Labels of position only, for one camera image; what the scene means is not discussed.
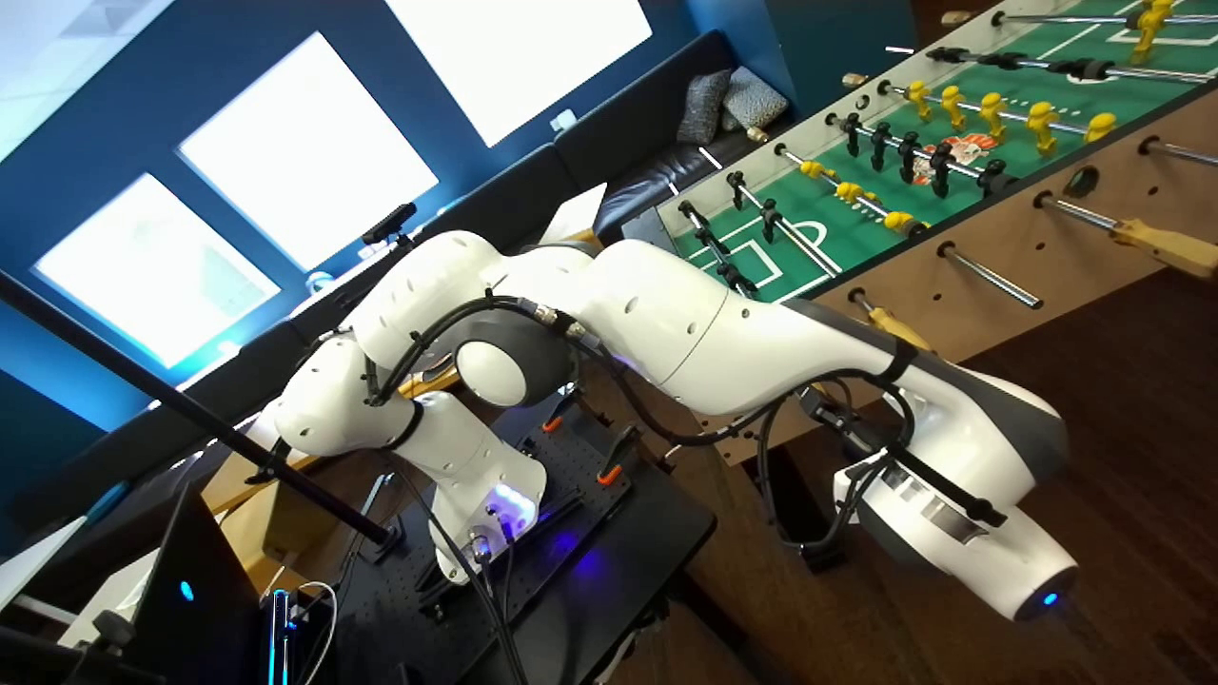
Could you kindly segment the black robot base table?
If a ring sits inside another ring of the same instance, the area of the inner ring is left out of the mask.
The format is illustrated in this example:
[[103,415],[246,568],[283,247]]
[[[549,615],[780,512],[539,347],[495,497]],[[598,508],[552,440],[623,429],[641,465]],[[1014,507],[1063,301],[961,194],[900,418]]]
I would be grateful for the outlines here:
[[[716,516],[641,440],[598,470],[618,429],[552,398],[504,409],[495,435],[549,469],[539,523],[490,572],[524,685],[591,685],[609,649],[665,597]],[[393,508],[404,545],[355,551],[338,575],[338,637],[321,685],[515,685],[472,587],[434,572],[428,503]]]

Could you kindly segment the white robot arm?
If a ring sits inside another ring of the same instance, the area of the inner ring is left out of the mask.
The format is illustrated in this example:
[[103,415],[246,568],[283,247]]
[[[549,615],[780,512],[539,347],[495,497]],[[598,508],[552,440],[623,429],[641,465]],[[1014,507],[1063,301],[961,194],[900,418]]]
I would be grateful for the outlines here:
[[429,475],[434,558],[456,587],[537,523],[549,470],[468,404],[400,391],[429,347],[495,407],[546,398],[570,375],[576,347],[697,415],[760,409],[806,381],[862,372],[907,409],[907,429],[835,475],[845,516],[1009,621],[1051,610],[1078,575],[1020,508],[1067,457],[1063,415],[1034,391],[827,308],[742,295],[643,239],[505,254],[453,228],[406,249],[311,350],[269,404],[269,426],[307,457],[387,447]]

